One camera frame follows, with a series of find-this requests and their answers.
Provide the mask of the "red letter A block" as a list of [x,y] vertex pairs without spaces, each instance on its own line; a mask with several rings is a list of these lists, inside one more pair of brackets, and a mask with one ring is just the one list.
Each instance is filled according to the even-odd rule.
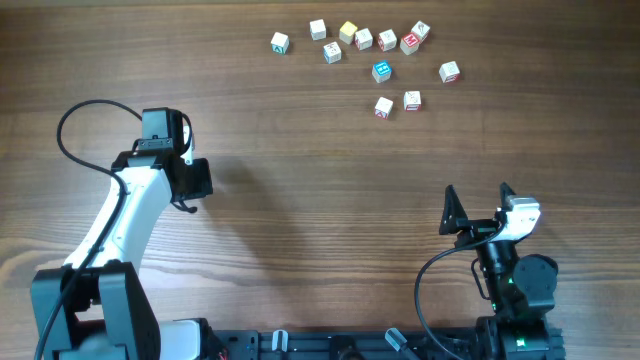
[[382,119],[388,119],[393,108],[393,101],[380,97],[374,107],[374,115]]

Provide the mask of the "blue top spiral block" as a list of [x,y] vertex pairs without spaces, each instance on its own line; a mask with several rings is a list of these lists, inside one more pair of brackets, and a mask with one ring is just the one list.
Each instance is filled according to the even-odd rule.
[[372,66],[372,76],[377,83],[389,80],[391,75],[392,68],[387,61],[381,61]]

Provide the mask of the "red top wooden block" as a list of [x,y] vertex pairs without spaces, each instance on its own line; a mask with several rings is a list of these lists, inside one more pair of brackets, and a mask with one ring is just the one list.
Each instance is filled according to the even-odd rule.
[[400,49],[405,55],[412,55],[419,49],[420,38],[413,32],[404,35],[400,40]]

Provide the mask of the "letter B wooden block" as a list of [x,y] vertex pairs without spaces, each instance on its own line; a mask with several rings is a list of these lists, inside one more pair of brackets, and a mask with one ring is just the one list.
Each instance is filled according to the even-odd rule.
[[328,64],[333,64],[341,60],[342,51],[337,42],[331,42],[323,46],[323,56]]

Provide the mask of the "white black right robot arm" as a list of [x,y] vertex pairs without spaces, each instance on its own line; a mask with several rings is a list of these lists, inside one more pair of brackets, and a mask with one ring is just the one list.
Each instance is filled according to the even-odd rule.
[[540,205],[505,183],[500,198],[492,218],[471,220],[454,187],[445,188],[439,233],[455,234],[456,250],[476,252],[472,274],[475,281],[485,282],[481,296],[493,305],[492,316],[476,321],[474,354],[481,359],[562,359],[561,334],[546,321],[555,307],[558,265],[547,256],[520,256],[516,251],[533,233]]

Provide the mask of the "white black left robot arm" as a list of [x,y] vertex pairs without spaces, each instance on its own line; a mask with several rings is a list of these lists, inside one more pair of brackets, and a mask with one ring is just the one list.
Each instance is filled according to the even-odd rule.
[[37,359],[225,359],[204,319],[159,323],[139,280],[153,228],[168,205],[212,194],[209,163],[193,156],[189,117],[175,109],[138,114],[142,135],[106,175],[111,189],[84,240],[31,285]]

